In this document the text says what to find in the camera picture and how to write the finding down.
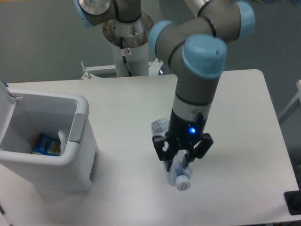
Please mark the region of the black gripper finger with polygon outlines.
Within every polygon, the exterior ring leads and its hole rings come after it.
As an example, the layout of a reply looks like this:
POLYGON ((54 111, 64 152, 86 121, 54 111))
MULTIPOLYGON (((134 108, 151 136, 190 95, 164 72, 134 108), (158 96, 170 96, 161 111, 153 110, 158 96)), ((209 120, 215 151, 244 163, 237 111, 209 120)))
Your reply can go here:
POLYGON ((159 160, 165 164, 166 171, 169 172, 179 149, 168 143, 167 136, 155 135, 152 137, 152 142, 159 160))
POLYGON ((189 163, 193 162, 196 158, 202 159, 213 143, 211 135, 209 133, 203 133, 196 147, 192 144, 189 145, 185 154, 184 166, 188 166, 189 163))

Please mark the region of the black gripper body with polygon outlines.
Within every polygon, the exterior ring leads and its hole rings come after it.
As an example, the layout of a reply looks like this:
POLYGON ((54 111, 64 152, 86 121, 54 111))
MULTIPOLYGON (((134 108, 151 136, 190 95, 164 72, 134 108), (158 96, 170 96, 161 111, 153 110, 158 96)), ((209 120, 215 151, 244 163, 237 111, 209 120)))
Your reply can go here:
POLYGON ((203 134, 205 123, 203 113, 197 113, 196 117, 196 121, 189 121, 172 110, 167 132, 168 143, 179 150, 188 150, 190 144, 196 147, 203 134))

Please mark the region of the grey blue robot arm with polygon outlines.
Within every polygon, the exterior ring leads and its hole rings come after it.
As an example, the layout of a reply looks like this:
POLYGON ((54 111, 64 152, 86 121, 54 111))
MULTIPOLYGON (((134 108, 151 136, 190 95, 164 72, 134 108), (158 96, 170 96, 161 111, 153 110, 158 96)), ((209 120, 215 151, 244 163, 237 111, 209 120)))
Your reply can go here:
POLYGON ((158 158, 170 170, 178 151, 184 164, 201 159, 213 144, 204 132, 227 56, 226 43, 252 33, 255 15, 243 0, 189 0, 196 18, 176 25, 153 23, 139 0, 76 0, 86 26, 103 25, 112 45, 118 77, 149 73, 149 50, 177 76, 168 131, 152 138, 158 158))

